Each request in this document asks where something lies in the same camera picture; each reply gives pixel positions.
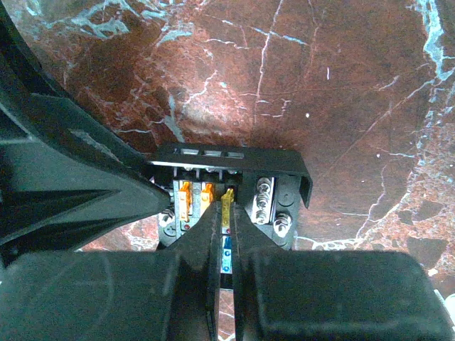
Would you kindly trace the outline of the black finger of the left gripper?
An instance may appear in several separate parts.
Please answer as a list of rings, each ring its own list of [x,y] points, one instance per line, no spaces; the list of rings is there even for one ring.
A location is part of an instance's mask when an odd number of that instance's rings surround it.
[[[75,250],[155,215],[169,194],[139,152],[44,72],[1,10],[1,265]]]

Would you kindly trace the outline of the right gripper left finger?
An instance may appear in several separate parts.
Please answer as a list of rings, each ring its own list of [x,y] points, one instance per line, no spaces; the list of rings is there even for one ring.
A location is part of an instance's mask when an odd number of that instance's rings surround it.
[[[2,340],[216,340],[220,205],[161,251],[24,254],[1,285]]]

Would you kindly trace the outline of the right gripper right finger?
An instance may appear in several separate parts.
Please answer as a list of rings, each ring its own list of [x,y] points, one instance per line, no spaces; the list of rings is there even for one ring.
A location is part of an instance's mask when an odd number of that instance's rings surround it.
[[[287,251],[230,210],[238,340],[451,340],[431,281],[396,251]]]

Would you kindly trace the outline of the orange blade fuse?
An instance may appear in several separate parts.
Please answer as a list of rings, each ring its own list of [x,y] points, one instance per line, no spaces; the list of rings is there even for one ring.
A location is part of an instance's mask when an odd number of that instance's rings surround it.
[[[192,184],[190,181],[183,181],[178,189],[178,211],[180,221],[190,221],[191,204]]]
[[[209,208],[214,198],[214,186],[212,183],[204,183],[200,192],[200,215]]]

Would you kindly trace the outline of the black fuse box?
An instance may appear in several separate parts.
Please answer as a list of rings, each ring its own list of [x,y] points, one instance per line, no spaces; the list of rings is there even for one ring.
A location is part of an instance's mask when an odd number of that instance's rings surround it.
[[[278,247],[291,251],[301,207],[308,207],[313,182],[296,151],[260,148],[170,144],[149,159],[152,180],[167,190],[169,204],[159,214],[160,266],[166,286],[175,290],[231,288],[231,231],[223,229],[221,197],[234,189],[234,206]],[[178,189],[192,184],[190,221],[179,219]],[[214,198],[200,215],[204,183],[214,186]]]

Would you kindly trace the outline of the yellow blade fuse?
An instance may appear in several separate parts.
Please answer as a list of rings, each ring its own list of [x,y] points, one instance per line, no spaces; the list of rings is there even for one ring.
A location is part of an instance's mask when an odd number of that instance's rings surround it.
[[[223,229],[230,228],[230,206],[234,202],[234,189],[228,188],[225,194],[221,197],[222,204],[222,221],[221,226]]]

